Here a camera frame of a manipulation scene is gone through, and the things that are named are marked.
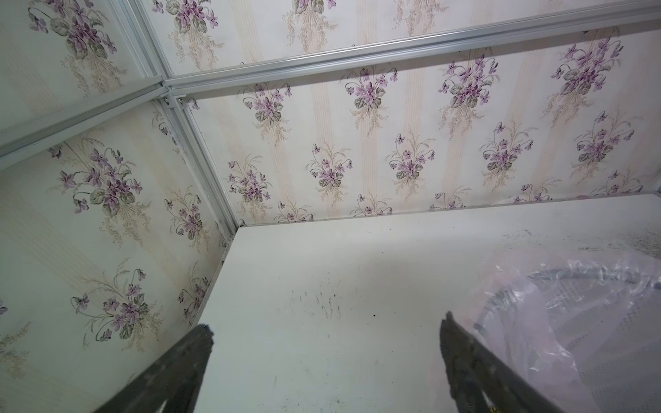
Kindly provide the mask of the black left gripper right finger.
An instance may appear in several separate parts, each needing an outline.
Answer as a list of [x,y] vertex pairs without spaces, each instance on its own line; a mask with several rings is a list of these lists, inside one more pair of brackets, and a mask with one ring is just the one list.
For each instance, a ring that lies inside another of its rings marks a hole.
[[560,412],[460,326],[450,311],[439,329],[449,392],[459,412]]

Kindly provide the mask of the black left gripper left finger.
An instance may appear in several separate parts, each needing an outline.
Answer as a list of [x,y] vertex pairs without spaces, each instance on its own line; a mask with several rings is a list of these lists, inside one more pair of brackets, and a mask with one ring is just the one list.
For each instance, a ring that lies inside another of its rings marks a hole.
[[98,412],[192,412],[213,348],[213,332],[197,325]]

